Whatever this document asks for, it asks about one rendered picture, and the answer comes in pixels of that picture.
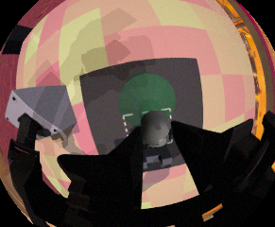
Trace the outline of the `green glass bottle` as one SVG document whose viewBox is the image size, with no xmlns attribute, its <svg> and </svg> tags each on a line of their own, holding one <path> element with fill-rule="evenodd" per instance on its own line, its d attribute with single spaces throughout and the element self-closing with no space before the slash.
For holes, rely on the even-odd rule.
<svg viewBox="0 0 275 227">
<path fill-rule="evenodd" d="M 123 117 L 133 126 L 141 126 L 145 143 L 160 148 L 172 137 L 170 115 L 176 98 L 170 82 L 153 73 L 134 73 L 123 84 L 118 106 Z"/>
</svg>

